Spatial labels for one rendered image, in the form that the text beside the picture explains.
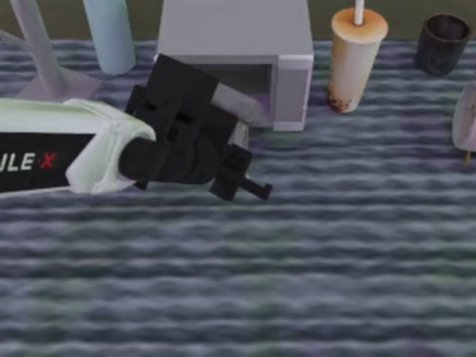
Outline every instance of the wavy striped fabric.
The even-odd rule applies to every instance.
[[[105,78],[90,42],[54,45]],[[252,135],[269,202],[169,184],[0,200],[0,356],[476,356],[475,165],[451,144],[476,43],[442,79],[414,48],[383,44],[360,107],[336,115],[315,44],[306,130]],[[96,99],[123,107],[154,49]],[[1,96],[33,72],[1,45]]]

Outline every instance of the robotic arm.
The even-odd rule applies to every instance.
[[[233,95],[242,106],[230,107]],[[98,194],[145,190],[151,181],[213,181],[210,191],[221,199],[232,200],[239,187],[267,199],[272,186],[246,178],[251,153],[230,144],[237,115],[251,108],[246,100],[164,55],[147,84],[134,87],[125,112],[88,100],[0,100],[0,193]]]

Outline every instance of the red x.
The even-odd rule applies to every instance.
[[[43,158],[38,160],[39,168],[45,169],[46,167],[53,167],[53,159],[56,157],[56,153],[45,152]]]

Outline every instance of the blue cylinder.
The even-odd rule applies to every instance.
[[[97,61],[106,74],[119,75],[135,66],[135,49],[126,0],[83,0]]]

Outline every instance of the black mug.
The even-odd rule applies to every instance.
[[[437,13],[423,23],[415,54],[415,66],[433,76],[450,73],[460,60],[472,27],[451,13]]]

